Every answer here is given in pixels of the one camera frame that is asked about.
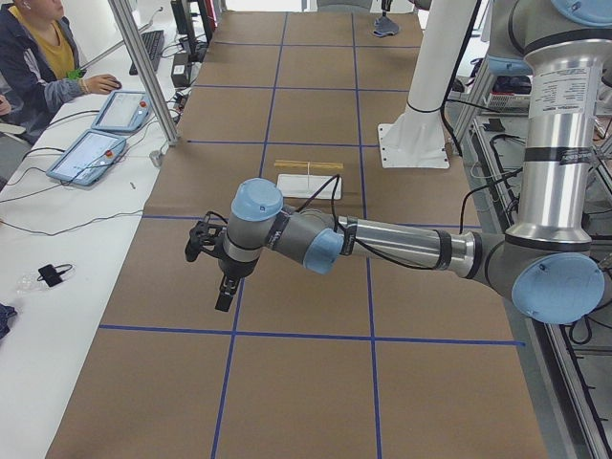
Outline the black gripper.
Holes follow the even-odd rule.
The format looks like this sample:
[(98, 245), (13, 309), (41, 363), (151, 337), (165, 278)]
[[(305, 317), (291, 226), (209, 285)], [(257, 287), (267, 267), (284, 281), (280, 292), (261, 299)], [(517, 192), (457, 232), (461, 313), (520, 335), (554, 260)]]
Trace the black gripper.
[[(185, 256), (187, 262), (194, 262), (201, 253), (215, 259), (222, 257), (222, 240), (226, 230), (226, 218), (217, 212), (207, 212), (201, 221), (189, 231)], [(233, 294), (238, 290), (238, 279), (224, 275), (215, 309), (228, 312)]]

